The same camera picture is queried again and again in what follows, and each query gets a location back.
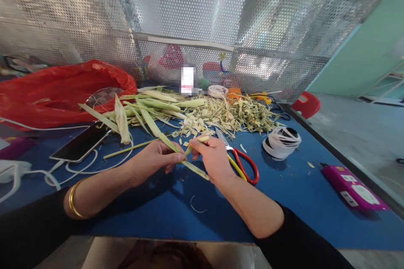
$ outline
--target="blue table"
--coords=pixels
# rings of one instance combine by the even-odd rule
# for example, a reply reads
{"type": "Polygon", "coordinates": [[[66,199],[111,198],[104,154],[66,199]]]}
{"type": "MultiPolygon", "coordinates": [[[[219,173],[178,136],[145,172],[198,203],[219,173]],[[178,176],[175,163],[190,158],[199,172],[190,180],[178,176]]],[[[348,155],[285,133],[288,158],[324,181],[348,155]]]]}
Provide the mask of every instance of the blue table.
{"type": "MultiPolygon", "coordinates": [[[[237,133],[234,147],[243,144],[248,155],[260,171],[257,188],[266,195],[291,208],[302,220],[321,234],[336,248],[404,250],[404,222],[393,211],[374,212],[365,216],[350,210],[320,172],[320,162],[342,165],[322,144],[295,120],[285,122],[302,137],[298,151],[282,162],[273,161],[261,147],[264,136],[248,132],[237,133]]],[[[163,126],[163,131],[173,129],[163,126]]],[[[58,148],[66,144],[82,130],[63,130],[42,134],[36,147],[19,158],[32,163],[32,169],[49,170],[55,161],[48,159],[58,148]]],[[[141,128],[131,129],[135,144],[151,138],[141,128]]],[[[88,169],[96,171],[118,163],[124,155],[103,160],[106,154],[115,152],[117,138],[107,139],[97,148],[98,159],[88,169]]],[[[90,154],[82,163],[72,165],[81,169],[92,159],[90,154]]],[[[194,162],[203,169],[201,161],[194,162]]],[[[245,164],[247,172],[253,172],[245,164]]],[[[54,172],[62,181],[71,174],[60,167],[54,172]]],[[[23,177],[20,190],[0,204],[0,214],[26,205],[55,191],[43,180],[42,174],[23,177]]],[[[73,185],[77,176],[65,185],[73,185]]],[[[0,184],[4,195],[11,184],[0,184]]],[[[130,190],[115,200],[96,218],[88,221],[87,235],[140,237],[188,241],[224,241],[252,243],[247,227],[226,199],[210,182],[184,166],[173,173],[157,173],[149,182],[130,190]],[[204,213],[197,213],[191,208],[204,213]]]]}

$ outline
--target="purple object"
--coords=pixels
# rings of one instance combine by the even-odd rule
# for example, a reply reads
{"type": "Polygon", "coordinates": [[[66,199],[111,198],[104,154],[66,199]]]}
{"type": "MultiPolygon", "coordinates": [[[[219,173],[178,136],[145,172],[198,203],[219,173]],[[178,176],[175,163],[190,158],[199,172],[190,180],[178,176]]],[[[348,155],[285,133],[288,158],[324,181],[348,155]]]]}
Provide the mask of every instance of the purple object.
{"type": "Polygon", "coordinates": [[[34,140],[25,137],[3,137],[2,139],[10,144],[0,150],[2,160],[14,160],[35,145],[34,140]]]}
{"type": "Polygon", "coordinates": [[[321,172],[352,209],[389,209],[386,203],[359,181],[348,168],[327,165],[321,172]]]}

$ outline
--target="metal mesh panel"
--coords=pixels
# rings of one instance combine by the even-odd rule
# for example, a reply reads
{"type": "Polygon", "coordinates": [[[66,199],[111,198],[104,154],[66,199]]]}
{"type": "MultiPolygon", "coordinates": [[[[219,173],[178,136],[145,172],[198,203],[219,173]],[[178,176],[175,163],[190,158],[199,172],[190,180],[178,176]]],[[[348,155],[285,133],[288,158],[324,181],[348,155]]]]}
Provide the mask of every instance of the metal mesh panel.
{"type": "Polygon", "coordinates": [[[148,35],[217,42],[235,46],[223,62],[229,73],[202,69],[218,64],[217,48],[181,46],[199,78],[246,92],[282,90],[276,97],[293,102],[376,1],[0,0],[0,48],[50,64],[96,58],[137,81],[170,84],[175,71],[158,64],[167,44],[148,35]]]}
{"type": "Polygon", "coordinates": [[[99,59],[141,80],[121,0],[0,0],[2,54],[49,64],[99,59]]]}

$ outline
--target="hand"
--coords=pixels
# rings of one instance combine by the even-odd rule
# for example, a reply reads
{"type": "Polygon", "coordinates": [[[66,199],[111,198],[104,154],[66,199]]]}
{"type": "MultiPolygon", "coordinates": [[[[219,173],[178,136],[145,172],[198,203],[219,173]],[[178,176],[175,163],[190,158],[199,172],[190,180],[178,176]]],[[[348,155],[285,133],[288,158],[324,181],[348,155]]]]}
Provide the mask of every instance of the hand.
{"type": "Polygon", "coordinates": [[[226,147],[222,140],[210,137],[203,143],[191,140],[190,144],[194,149],[192,160],[195,161],[199,155],[202,155],[203,164],[213,184],[218,185],[236,176],[230,166],[226,147]]]}
{"type": "Polygon", "coordinates": [[[123,164],[122,169],[131,178],[130,186],[139,186],[161,167],[164,167],[167,174],[178,162],[184,160],[185,156],[183,155],[184,150],[182,147],[178,143],[173,142],[173,144],[181,150],[181,153],[175,153],[162,141],[154,141],[123,164]]]}

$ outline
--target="white tape roll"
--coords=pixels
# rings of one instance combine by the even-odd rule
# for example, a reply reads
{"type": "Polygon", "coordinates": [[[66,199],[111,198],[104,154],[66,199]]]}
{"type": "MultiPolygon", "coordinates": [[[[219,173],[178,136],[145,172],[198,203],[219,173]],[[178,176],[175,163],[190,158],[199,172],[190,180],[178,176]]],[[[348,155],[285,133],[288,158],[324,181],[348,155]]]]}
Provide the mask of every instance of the white tape roll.
{"type": "Polygon", "coordinates": [[[262,142],[262,146],[275,161],[283,161],[299,147],[301,142],[300,135],[294,129],[277,127],[262,142]]]}

